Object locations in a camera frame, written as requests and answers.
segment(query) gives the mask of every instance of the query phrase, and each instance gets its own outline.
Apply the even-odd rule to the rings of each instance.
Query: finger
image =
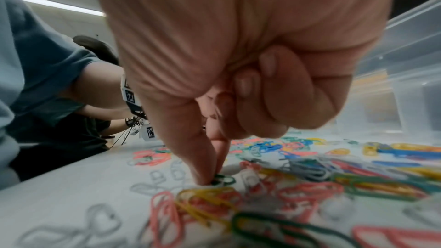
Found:
[[[244,139],[251,136],[239,123],[236,114],[236,100],[231,94],[220,93],[214,99],[219,128],[228,139]]]
[[[140,95],[150,121],[166,146],[190,168],[197,184],[209,184],[217,163],[217,139],[213,143],[204,133],[201,111],[195,100],[162,96],[161,101]]]
[[[220,122],[218,119],[209,118],[207,120],[207,137],[211,140],[216,152],[216,173],[222,170],[225,158],[230,151],[230,140],[227,139],[220,130]]]
[[[260,57],[263,96],[280,123],[300,129],[318,128],[341,110],[350,75],[312,79],[301,59],[284,46],[272,46]]]
[[[258,137],[278,138],[288,127],[277,122],[267,111],[261,93],[260,73],[254,68],[239,71],[234,77],[237,118],[240,125]]]

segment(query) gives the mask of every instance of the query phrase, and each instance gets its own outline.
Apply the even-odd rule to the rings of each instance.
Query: gray t-shirt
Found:
[[[19,181],[8,167],[18,144],[5,130],[14,113],[51,100],[94,61],[94,54],[64,40],[23,1],[0,0],[0,189]]]

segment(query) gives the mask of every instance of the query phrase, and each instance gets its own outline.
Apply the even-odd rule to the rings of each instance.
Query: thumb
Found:
[[[217,156],[203,131],[198,103],[174,96],[161,98],[162,101],[145,96],[140,99],[155,132],[188,165],[195,182],[209,184],[215,175]]]

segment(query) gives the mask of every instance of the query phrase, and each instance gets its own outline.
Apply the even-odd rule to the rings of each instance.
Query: ceiling light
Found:
[[[55,8],[64,9],[64,10],[69,10],[69,11],[75,11],[75,12],[95,15],[95,16],[101,16],[101,17],[105,16],[105,14],[100,11],[80,8],[80,7],[71,6],[71,5],[66,5],[66,4],[62,4],[62,3],[58,3],[58,2],[54,2],[54,1],[48,1],[48,0],[23,0],[23,1],[35,3],[35,4],[40,4],[40,5],[44,5],[44,6],[49,6],[49,7],[55,7]]]

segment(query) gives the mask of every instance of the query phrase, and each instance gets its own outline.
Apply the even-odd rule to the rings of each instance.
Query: hand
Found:
[[[231,138],[277,137],[335,117],[392,3],[100,1],[130,85],[199,184],[222,167]]]

